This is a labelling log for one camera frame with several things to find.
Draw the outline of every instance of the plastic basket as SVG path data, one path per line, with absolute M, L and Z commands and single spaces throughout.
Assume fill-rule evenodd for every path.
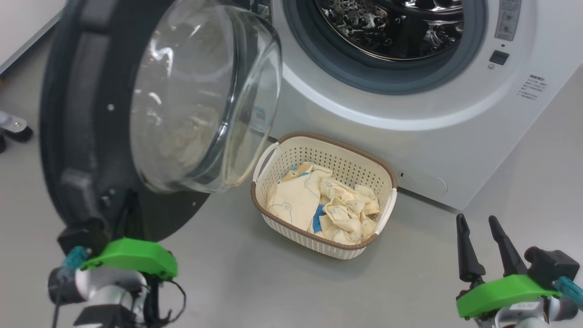
M 267 211 L 268 190 L 291 168 L 304 162 L 331 169 L 332 177 L 349 187 L 360 184 L 375 192 L 381 211 L 376 218 L 377 228 L 370 238 L 357 245 L 336 243 L 302 231 Z M 375 157 L 327 137 L 298 132 L 284 136 L 263 152 L 253 174 L 251 198 L 265 222 L 275 231 L 316 252 L 349 260 L 360 255 L 385 228 L 395 206 L 396 188 L 391 170 Z

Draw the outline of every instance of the caster wheel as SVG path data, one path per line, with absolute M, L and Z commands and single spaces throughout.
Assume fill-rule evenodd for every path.
M 9 136 L 10 139 L 13 139 L 14 141 L 27 142 L 28 140 L 30 140 L 30 137 L 33 136 L 33 129 L 31 129 L 30 127 L 26 127 L 21 132 L 10 132 L 7 130 L 6 135 Z
M 4 138 L 2 131 L 0 131 L 0 153 L 3 153 L 5 150 L 6 150 L 6 139 Z

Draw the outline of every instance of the floor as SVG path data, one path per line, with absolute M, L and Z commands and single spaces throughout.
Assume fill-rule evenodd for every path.
M 8 76 L 0 108 L 38 131 L 38 97 L 48 43 Z M 583 263 L 583 69 L 542 114 L 464 211 L 485 280 L 501 277 L 487 217 L 498 216 L 523 252 L 561 249 Z M 361 256 L 338 261 L 272 231 L 249 197 L 249 184 L 209 198 L 180 231 L 162 241 L 180 263 L 188 294 L 174 327 L 475 327 L 456 315 L 455 211 L 400 194 L 381 237 Z M 49 270 L 60 264 L 63 228 L 45 190 L 38 139 L 9 144 L 0 156 L 0 297 L 6 327 L 49 326 Z M 583 283 L 583 275 L 578 282 Z M 181 305 L 171 285 L 164 308 Z M 61 310 L 70 327 L 80 306 Z M 556 327 L 581 327 L 583 316 Z

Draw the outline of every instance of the cloth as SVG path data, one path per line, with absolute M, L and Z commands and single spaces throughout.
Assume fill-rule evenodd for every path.
M 374 191 L 359 184 L 355 185 L 354 189 L 352 189 L 328 177 L 322 179 L 320 192 L 324 203 L 327 203 L 334 197 L 338 197 L 355 214 L 360 215 L 364 211 L 365 215 L 373 215 L 380 211 L 378 199 Z
M 332 171 L 306 162 L 290 169 L 269 191 L 267 210 L 276 217 L 307 231 L 320 203 L 320 182 Z
M 344 245 L 368 239 L 377 228 L 369 215 L 379 213 L 370 188 L 354 189 L 331 178 L 332 171 L 306 162 L 291 168 L 268 192 L 268 211 L 322 238 Z
M 326 177 L 322 179 L 320 192 L 322 200 L 330 200 L 324 211 L 332 224 L 340 229 L 324 232 L 324 224 L 320 219 L 323 234 L 328 235 L 327 239 L 355 245 L 374 233 L 377 223 L 368 217 L 380 211 L 374 191 L 361 185 L 356 185 L 353 190 L 331 177 Z

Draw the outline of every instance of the metal bracket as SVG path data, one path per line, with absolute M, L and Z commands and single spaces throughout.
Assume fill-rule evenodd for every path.
M 27 126 L 28 123 L 25 119 L 0 110 L 0 128 L 10 132 L 19 133 L 24 131 Z

